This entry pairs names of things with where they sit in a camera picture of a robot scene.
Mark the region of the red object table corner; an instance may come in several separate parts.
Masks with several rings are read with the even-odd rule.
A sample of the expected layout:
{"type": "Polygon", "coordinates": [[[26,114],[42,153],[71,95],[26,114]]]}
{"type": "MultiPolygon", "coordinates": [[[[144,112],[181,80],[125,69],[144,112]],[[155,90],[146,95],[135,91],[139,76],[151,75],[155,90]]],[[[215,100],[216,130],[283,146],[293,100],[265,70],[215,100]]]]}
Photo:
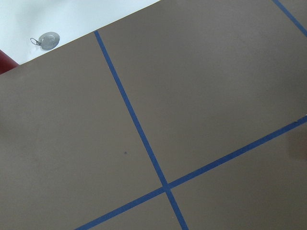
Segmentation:
{"type": "Polygon", "coordinates": [[[0,50],[0,74],[3,74],[17,66],[19,66],[17,62],[0,50]]]}

